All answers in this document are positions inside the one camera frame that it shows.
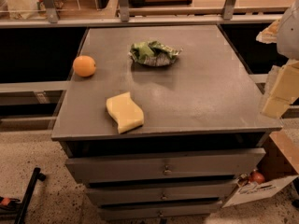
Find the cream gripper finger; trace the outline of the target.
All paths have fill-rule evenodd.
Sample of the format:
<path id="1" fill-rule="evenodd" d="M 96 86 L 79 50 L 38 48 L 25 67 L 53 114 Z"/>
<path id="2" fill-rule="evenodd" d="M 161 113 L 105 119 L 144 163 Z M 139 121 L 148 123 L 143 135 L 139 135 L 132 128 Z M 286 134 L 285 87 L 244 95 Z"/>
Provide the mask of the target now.
<path id="1" fill-rule="evenodd" d="M 299 61 L 288 60 L 278 67 L 273 65 L 268 73 L 261 113 L 279 119 L 299 98 Z"/>

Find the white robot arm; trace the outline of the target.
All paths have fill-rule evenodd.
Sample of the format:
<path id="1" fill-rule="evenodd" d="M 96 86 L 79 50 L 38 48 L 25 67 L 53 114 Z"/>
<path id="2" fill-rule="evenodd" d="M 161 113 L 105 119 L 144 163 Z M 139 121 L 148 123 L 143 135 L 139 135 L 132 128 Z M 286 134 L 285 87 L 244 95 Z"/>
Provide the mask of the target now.
<path id="1" fill-rule="evenodd" d="M 265 44 L 276 43 L 279 54 L 288 58 L 281 67 L 273 66 L 266 81 L 261 113 L 279 119 L 299 98 L 299 0 L 295 0 L 283 16 L 256 36 Z"/>

